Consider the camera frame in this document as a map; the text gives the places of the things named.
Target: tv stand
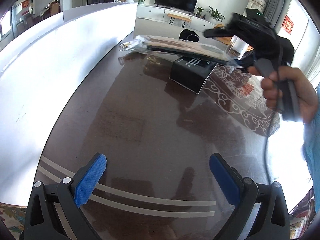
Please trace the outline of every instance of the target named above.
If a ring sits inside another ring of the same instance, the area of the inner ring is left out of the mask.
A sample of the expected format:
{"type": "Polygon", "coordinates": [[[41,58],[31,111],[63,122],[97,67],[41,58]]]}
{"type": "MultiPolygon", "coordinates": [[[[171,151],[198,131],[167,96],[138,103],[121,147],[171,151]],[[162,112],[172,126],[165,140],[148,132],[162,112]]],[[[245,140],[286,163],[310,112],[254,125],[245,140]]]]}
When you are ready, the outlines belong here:
{"type": "MultiPolygon", "coordinates": [[[[193,14],[189,14],[189,12],[181,12],[180,10],[168,9],[162,7],[161,5],[145,5],[139,4],[137,8],[137,18],[154,20],[162,23],[171,23],[171,17],[169,15],[176,15],[179,17],[184,17],[190,19],[190,23],[186,24],[186,28],[191,30],[196,30],[199,32],[203,32],[206,29],[212,29],[215,27],[215,24],[212,24],[204,19],[197,18],[193,14]]],[[[177,18],[174,21],[173,25],[181,26],[181,18],[177,18]]]]}

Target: carpet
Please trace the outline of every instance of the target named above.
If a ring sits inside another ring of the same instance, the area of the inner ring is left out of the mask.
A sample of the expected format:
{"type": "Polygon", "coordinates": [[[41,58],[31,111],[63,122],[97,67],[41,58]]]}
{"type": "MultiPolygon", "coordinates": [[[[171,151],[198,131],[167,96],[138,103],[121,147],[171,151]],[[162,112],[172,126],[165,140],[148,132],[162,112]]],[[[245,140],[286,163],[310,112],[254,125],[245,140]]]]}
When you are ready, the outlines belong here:
{"type": "Polygon", "coordinates": [[[26,210],[26,208],[0,205],[0,219],[16,239],[19,239],[19,235],[24,229],[26,210]]]}

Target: window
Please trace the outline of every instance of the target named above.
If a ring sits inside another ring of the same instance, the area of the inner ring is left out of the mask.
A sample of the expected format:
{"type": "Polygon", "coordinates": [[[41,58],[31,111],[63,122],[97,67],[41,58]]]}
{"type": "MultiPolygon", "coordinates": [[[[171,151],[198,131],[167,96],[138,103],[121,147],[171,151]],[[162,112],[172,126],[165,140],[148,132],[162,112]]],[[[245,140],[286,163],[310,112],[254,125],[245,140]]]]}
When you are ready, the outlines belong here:
{"type": "Polygon", "coordinates": [[[0,22],[1,38],[9,31],[11,31],[10,11],[7,11],[4,17],[2,18],[2,21],[0,22]]]}

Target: chair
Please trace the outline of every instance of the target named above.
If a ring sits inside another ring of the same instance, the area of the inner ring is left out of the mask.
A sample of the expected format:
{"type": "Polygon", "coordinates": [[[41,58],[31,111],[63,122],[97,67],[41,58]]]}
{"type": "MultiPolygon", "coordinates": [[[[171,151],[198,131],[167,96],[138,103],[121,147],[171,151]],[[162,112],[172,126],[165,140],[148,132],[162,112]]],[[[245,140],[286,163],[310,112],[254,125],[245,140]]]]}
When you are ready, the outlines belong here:
{"type": "Polygon", "coordinates": [[[51,7],[50,7],[51,16],[55,15],[55,14],[57,14],[59,12],[60,12],[60,3],[59,2],[52,3],[51,7]]]}
{"type": "Polygon", "coordinates": [[[26,23],[28,28],[31,28],[33,25],[35,25],[31,14],[29,14],[26,18],[26,23]]]}
{"type": "Polygon", "coordinates": [[[18,22],[17,23],[17,31],[18,31],[18,35],[20,35],[21,33],[25,32],[27,30],[24,21],[18,22]]]}

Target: small table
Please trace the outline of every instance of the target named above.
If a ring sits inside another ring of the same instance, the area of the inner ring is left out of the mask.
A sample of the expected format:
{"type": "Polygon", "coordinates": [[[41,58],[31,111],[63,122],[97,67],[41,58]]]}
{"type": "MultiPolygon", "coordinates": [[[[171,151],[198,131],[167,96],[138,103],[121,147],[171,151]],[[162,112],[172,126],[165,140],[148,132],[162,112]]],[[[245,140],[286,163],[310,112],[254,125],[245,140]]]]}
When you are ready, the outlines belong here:
{"type": "Polygon", "coordinates": [[[171,17],[169,24],[173,24],[174,19],[179,19],[179,20],[181,20],[181,27],[182,28],[184,28],[184,25],[186,24],[186,22],[191,23],[191,20],[187,17],[182,17],[179,15],[171,14],[171,13],[168,13],[168,16],[171,17]]]}

